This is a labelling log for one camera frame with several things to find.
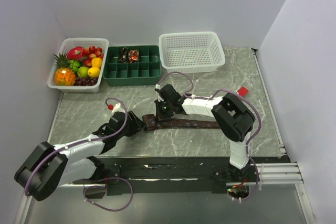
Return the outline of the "brown floral necktie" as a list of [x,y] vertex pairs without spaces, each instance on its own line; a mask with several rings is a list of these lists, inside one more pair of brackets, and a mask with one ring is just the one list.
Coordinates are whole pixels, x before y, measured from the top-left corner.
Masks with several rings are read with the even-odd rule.
[[154,114],[143,115],[142,121],[146,124],[146,131],[166,129],[220,129],[218,123],[213,121],[173,118],[168,120],[158,120]]

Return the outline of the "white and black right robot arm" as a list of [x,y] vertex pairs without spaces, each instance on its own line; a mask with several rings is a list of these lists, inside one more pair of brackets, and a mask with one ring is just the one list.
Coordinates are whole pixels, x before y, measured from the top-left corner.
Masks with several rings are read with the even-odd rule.
[[156,116],[161,120],[172,118],[176,114],[203,115],[216,120],[219,128],[229,139],[230,158],[229,175],[235,181],[241,181],[248,175],[250,167],[248,140],[251,136],[255,117],[235,94],[227,93],[223,97],[185,97],[172,85],[155,86],[159,98],[155,100]]

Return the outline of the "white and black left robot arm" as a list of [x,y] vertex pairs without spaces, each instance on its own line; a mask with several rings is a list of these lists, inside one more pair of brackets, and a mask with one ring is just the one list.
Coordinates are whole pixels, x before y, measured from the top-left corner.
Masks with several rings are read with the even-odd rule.
[[145,127],[132,111],[116,112],[109,122],[81,140],[38,144],[15,173],[14,180],[37,201],[48,198],[63,184],[81,179],[98,183],[103,179],[104,165],[97,156],[114,148],[122,137],[133,136]]

